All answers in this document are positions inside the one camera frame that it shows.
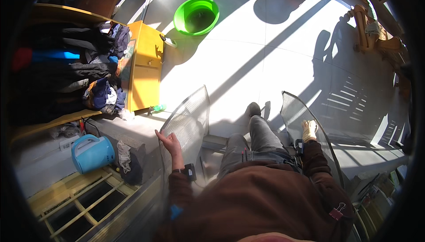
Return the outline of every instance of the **plastic bag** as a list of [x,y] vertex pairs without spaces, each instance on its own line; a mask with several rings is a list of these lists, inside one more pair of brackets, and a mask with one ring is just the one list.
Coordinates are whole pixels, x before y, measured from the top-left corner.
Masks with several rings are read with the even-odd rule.
[[134,112],[130,112],[128,109],[122,109],[119,113],[120,118],[124,121],[132,121],[135,117]]
[[118,148],[118,160],[120,161],[120,166],[124,170],[124,174],[131,171],[130,168],[130,146],[124,144],[121,140],[116,144]]
[[75,135],[82,136],[79,128],[73,124],[63,124],[49,129],[50,136],[57,139],[59,135],[63,134],[65,138],[71,138]]

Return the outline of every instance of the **bucket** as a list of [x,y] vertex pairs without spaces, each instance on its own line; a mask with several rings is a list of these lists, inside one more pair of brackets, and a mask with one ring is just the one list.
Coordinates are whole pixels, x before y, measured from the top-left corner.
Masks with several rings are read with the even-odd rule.
[[188,0],[174,13],[174,27],[188,36],[199,36],[212,30],[220,12],[213,0]]
[[105,136],[100,138],[87,134],[72,146],[72,161],[80,174],[109,165],[115,160],[115,151]]

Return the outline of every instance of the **blue electric kettle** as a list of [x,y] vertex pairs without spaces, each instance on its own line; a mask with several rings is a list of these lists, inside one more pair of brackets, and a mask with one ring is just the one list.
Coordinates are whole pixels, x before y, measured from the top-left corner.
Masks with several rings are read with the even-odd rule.
[[115,151],[109,139],[87,134],[72,146],[72,161],[80,174],[104,167],[115,160]]

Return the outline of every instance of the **green plastic basin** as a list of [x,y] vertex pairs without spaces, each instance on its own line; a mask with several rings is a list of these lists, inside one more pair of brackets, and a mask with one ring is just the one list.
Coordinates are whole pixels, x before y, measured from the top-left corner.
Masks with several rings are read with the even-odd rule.
[[174,27],[189,36],[199,36],[211,31],[220,12],[213,0],[188,0],[174,13]]

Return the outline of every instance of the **pile of clothes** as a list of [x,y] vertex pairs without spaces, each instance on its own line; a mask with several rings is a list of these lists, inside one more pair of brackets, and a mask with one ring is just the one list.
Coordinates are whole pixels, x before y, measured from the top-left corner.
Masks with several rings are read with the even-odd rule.
[[46,123],[83,109],[114,114],[125,106],[116,76],[129,27],[47,23],[26,29],[12,60],[9,115],[15,125]]

